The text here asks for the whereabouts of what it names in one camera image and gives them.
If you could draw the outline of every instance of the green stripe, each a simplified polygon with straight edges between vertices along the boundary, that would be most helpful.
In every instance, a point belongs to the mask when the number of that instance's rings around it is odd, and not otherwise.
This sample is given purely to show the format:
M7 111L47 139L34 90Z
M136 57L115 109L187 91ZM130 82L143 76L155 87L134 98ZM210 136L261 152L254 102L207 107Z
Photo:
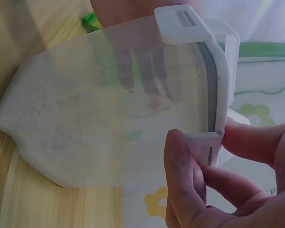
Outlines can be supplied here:
M259 93L259 94L264 94L264 95L277 95L277 94L282 93L284 90L285 90L285 86L275 92L266 92L262 90L242 90L242 91L235 92L234 96L243 95L243 94L253 94L253 93Z
M225 43L219 45L225 50ZM241 43L238 57L285 57L285 43Z

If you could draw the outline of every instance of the yellow flower print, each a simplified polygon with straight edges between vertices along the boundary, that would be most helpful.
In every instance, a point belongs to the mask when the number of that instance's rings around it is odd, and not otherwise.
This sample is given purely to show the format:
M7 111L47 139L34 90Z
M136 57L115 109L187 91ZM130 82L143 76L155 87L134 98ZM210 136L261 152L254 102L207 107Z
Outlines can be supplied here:
M160 205L162 199L167 199L168 188L160 187L155 194L147 194L144 198L145 203L148 205L147 213L152 217L160 216L162 219L166 217L166 207Z
M257 115L260 117L259 126L274 126L276 123L270 116L270 109L264 104L243 104L239 110L236 110L238 113L246 116L247 118L251 115Z

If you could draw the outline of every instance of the filter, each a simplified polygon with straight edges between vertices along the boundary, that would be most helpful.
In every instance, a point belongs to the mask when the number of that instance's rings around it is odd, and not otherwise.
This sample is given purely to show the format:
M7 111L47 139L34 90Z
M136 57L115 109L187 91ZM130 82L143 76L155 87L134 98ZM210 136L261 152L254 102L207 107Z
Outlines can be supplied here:
M225 53L213 28L227 35ZM238 46L227 24L189 5L158 8L24 62L0 102L0 130L64 187L157 182L175 128L199 162L217 165Z

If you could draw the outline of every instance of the finger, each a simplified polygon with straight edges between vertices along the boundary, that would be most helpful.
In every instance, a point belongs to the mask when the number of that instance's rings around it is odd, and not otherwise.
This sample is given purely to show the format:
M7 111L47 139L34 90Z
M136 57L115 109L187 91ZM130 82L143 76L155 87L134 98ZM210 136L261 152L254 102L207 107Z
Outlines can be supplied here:
M253 127L228 119L224 147L236 156L273 167L276 148L285 132L285 124Z
M236 208L256 195L271 197L249 178L211 166L200 165L206 184L220 193Z
M194 189L193 157L181 131L167 134L164 166L171 205L180 226L188 227L206 205Z
M160 91L157 88L152 67L152 57L148 49L134 49L136 61L142 77L142 86L146 94L160 96Z
M118 77L122 87L132 92L134 89L134 72L132 70L132 55L128 49L114 48L114 55L117 62Z
M167 197L167 207L166 207L166 225L168 228L181 228L176 218L173 207L170 203L169 194Z
M195 191L200 196L200 198L206 204L207 197L206 197L206 183L204 179L204 174L195 160L193 160L193 186Z
M172 100L172 95L168 87L167 73L164 63L163 46L160 45L156 50L152 52L152 60L155 73L161 81L161 85L166 93L168 99Z

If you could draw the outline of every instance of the white fabric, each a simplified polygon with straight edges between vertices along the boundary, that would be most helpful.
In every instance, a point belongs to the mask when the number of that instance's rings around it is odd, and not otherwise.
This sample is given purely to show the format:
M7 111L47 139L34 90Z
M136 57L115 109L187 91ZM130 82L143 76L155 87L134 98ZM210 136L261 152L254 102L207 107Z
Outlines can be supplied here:
M285 43L285 0L199 0L204 18L229 23L242 42Z

